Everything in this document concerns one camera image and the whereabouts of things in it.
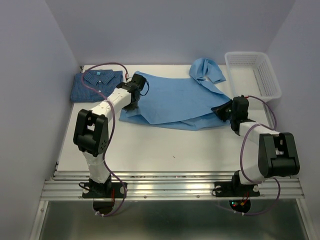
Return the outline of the light blue long sleeve shirt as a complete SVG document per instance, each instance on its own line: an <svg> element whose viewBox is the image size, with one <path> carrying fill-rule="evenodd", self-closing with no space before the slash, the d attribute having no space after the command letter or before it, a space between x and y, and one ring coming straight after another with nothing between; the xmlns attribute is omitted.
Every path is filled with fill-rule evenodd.
<svg viewBox="0 0 320 240"><path fill-rule="evenodd" d="M198 131L225 126L212 111L230 101L217 88L226 81L219 66L208 58L195 60L188 78L165 78L137 71L149 83L148 93L135 110L122 110L122 122L159 128Z"/></svg>

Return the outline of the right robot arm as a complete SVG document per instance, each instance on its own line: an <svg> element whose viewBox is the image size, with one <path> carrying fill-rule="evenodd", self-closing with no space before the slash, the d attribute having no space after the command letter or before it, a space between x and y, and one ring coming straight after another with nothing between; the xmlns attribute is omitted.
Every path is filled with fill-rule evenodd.
<svg viewBox="0 0 320 240"><path fill-rule="evenodd" d="M278 132L274 128L249 119L249 100L237 96L227 103L211 109L223 122L243 138L240 148L240 169L230 181L216 181L212 195L226 197L258 197L259 184L272 177L291 177L300 172L300 162L292 133ZM246 141L258 146L255 165L244 167Z"/></svg>

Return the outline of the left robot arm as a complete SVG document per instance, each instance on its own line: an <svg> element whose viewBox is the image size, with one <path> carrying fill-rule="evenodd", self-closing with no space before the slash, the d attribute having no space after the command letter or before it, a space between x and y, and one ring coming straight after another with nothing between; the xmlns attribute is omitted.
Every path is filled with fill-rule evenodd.
<svg viewBox="0 0 320 240"><path fill-rule="evenodd" d="M119 183L112 184L112 174L106 167L105 153L115 131L116 114L121 110L138 108L141 91L148 85L146 78L134 74L130 81L121 82L113 92L90 110L78 112L73 143L85 157L88 182L81 182L84 199L110 198L113 194L122 196Z"/></svg>

